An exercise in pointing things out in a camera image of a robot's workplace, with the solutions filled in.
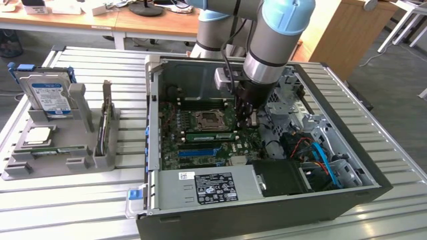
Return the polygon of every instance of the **slatted metal surface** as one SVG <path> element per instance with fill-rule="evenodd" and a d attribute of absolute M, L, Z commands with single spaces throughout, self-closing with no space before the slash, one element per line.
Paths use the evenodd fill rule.
<path fill-rule="evenodd" d="M 145 141 L 146 52 L 66 47 L 50 52 L 45 65 L 74 67 L 75 80 L 85 83 L 91 108 L 102 101 L 101 83 L 110 80 L 112 98 L 121 109 L 116 168 L 109 172 L 17 181 L 0 180 L 0 238 L 137 239 L 133 219 L 126 219 L 129 187 L 142 183 Z M 284 228 L 230 239 L 425 239 L 425 174 L 362 109 L 332 73 L 320 64 L 304 63 L 304 70 L 337 115 L 393 185 L 373 202 L 357 205 L 333 221 Z M 318 108 L 312 99 L 314 112 Z M 0 159 L 6 158 L 27 119 L 25 100 L 7 125 Z M 1 161 L 2 171 L 6 161 Z"/>

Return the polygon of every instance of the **gray floor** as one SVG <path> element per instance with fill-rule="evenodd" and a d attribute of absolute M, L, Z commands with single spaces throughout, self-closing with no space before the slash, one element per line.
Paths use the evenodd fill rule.
<path fill-rule="evenodd" d="M 113 49 L 114 43 L 97 36 L 73 35 L 45 32 L 18 32 L 23 54 L 13 59 L 1 58 L 0 89 L 14 89 L 15 86 L 6 72 L 6 64 L 13 61 L 17 64 L 41 65 L 49 53 L 51 45 L 73 47 Z M 382 32 L 372 44 L 361 63 L 373 55 L 376 49 L 386 37 Z M 134 47 L 129 39 L 125 42 L 128 50 L 184 53 L 190 50 L 181 42 L 160 40 L 152 46 L 148 41 L 140 42 Z M 418 166 L 427 172 L 427 101 L 416 95 L 427 88 L 427 63 L 410 55 L 398 46 L 390 46 L 386 53 L 372 59 L 364 67 L 357 67 L 348 79 L 357 91 L 373 105 L 372 114 L 400 143 Z M 11 97 L 0 96 L 0 129 L 17 105 Z"/>

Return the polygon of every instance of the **wooden desk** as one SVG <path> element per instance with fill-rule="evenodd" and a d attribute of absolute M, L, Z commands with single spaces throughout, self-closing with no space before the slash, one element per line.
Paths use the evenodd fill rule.
<path fill-rule="evenodd" d="M 0 12 L 0 29 L 112 36 L 114 48 L 124 50 L 125 37 L 194 42 L 197 17 L 197 10 L 188 15 L 164 11 L 160 16 L 142 17 L 126 7 L 98 16 L 83 12 L 79 15 L 25 14 L 18 3 L 14 12 Z"/>
<path fill-rule="evenodd" d="M 378 1 L 364 11 L 364 0 L 316 0 L 293 61 L 326 63 L 344 81 L 353 72 L 397 7 Z"/>

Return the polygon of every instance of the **circuit board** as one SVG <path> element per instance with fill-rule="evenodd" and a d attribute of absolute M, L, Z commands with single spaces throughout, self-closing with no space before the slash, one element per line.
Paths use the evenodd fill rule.
<path fill-rule="evenodd" d="M 242 165 L 262 157 L 256 128 L 234 129 L 229 101 L 162 102 L 161 170 Z"/>

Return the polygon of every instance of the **power supply label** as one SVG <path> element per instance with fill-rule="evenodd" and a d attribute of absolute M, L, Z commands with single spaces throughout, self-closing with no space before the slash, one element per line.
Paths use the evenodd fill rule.
<path fill-rule="evenodd" d="M 230 172 L 193 176 L 198 204 L 237 201 L 237 192 Z"/>
<path fill-rule="evenodd" d="M 62 96 L 62 85 L 58 83 L 33 83 L 34 96 L 39 102 L 42 110 L 53 115 L 70 113 L 66 98 Z"/>

